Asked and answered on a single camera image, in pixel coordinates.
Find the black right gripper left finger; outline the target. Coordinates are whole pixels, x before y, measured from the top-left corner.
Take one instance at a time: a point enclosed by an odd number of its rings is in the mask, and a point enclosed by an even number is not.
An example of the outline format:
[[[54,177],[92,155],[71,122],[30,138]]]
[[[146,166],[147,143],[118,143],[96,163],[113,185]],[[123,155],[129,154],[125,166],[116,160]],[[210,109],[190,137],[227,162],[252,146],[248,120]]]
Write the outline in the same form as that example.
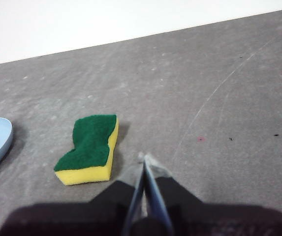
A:
[[[0,236],[106,236],[122,231],[143,171],[144,154],[88,202],[37,203],[12,211]]]

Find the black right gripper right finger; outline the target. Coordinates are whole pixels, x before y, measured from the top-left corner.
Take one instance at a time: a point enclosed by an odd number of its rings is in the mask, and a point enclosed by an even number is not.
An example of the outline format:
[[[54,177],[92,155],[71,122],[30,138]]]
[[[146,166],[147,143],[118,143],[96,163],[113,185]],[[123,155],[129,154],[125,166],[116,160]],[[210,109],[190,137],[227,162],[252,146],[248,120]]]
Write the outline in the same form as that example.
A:
[[[282,236],[282,213],[254,205],[206,203],[181,186],[150,154],[145,171],[176,236]]]

